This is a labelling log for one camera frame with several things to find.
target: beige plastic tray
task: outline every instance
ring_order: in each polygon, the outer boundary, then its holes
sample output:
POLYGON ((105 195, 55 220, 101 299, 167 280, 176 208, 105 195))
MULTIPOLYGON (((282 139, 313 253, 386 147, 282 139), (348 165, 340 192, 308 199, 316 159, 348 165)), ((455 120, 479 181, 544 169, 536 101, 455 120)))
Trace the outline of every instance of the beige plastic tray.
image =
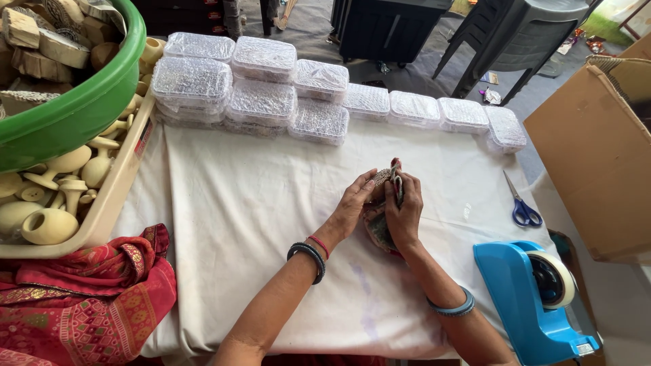
POLYGON ((156 127, 156 121, 149 118, 155 108, 155 101, 151 92, 147 92, 111 172, 102 184, 77 234, 68 241, 54 246, 2 245, 0 258, 59 258, 80 248, 102 246, 108 242, 113 225, 140 167, 149 136, 156 127))

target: woman's right hand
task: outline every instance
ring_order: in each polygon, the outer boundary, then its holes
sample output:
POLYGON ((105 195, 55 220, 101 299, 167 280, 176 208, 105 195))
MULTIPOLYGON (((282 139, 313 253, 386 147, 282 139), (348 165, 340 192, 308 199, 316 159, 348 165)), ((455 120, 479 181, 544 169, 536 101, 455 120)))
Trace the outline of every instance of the woman's right hand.
POLYGON ((421 181, 401 171, 397 174, 402 179, 404 200, 398 208, 393 184, 387 181, 384 184, 385 215, 391 238, 398 250, 403 252, 421 243, 418 239, 418 224, 422 212, 421 181))

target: gray floor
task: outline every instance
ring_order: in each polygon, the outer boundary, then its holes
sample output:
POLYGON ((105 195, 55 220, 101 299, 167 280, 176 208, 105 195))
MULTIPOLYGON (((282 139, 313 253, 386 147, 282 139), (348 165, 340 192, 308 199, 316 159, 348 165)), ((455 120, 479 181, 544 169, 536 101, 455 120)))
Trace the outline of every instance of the gray floor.
MULTIPOLYGON (((262 36, 259 3, 242 0, 241 8, 248 17, 245 35, 262 36)), ((283 14, 283 9, 284 6, 281 6, 280 15, 283 14)), ((274 29, 270 38, 295 45, 300 59, 343 64, 338 47, 326 42, 331 29, 331 9, 332 0, 299 0, 292 9, 287 29, 285 31, 274 29)), ((389 67, 393 71, 384 75, 376 71, 375 63, 372 61, 356 60, 348 63, 346 66, 350 71, 351 82, 360 83, 380 79, 384 81, 389 90, 416 92, 434 98, 449 96, 475 52, 468 45, 462 45, 437 79, 432 80, 431 77, 448 45, 447 35, 450 34, 450 30, 456 29, 461 21, 461 19, 455 18, 441 19, 434 27, 416 61, 407 65, 403 70, 395 64, 390 64, 389 67)), ((617 54, 622 51, 619 46, 607 44, 606 47, 610 53, 617 54)), ((563 62, 563 73, 555 79, 542 76, 532 77, 529 84, 511 99, 507 107, 515 112, 521 122, 524 121, 583 65, 587 55, 590 55, 590 51, 584 42, 577 43, 567 55, 556 53, 556 56, 563 62)), ((518 80, 521 72, 499 72, 497 74, 499 85, 479 82, 467 98, 480 102, 482 95, 478 91, 487 86, 505 96, 518 80)), ((527 147, 518 153, 518 160, 524 168, 527 180, 531 183, 538 177, 544 166, 529 136, 527 136, 527 140, 527 147)))

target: red thread bracelet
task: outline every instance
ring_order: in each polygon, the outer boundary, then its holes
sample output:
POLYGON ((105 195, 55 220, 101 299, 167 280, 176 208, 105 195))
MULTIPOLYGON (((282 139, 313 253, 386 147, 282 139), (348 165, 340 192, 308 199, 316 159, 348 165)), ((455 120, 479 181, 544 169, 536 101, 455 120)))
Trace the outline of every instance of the red thread bracelet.
POLYGON ((325 250, 325 259, 330 259, 330 252, 327 250, 326 245, 321 240, 319 240, 319 238, 314 235, 310 235, 307 238, 314 240, 318 245, 320 245, 325 250))

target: plastic chair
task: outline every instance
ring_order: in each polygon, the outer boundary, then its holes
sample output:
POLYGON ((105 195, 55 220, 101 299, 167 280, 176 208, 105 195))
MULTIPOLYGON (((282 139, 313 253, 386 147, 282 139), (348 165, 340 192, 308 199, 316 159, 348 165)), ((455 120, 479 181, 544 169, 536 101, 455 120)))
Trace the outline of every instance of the plastic chair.
POLYGON ((432 79, 466 42, 476 53, 452 97, 465 98, 488 70, 524 70, 502 98, 504 106, 556 52, 588 8, 585 0, 479 0, 449 40, 432 79))

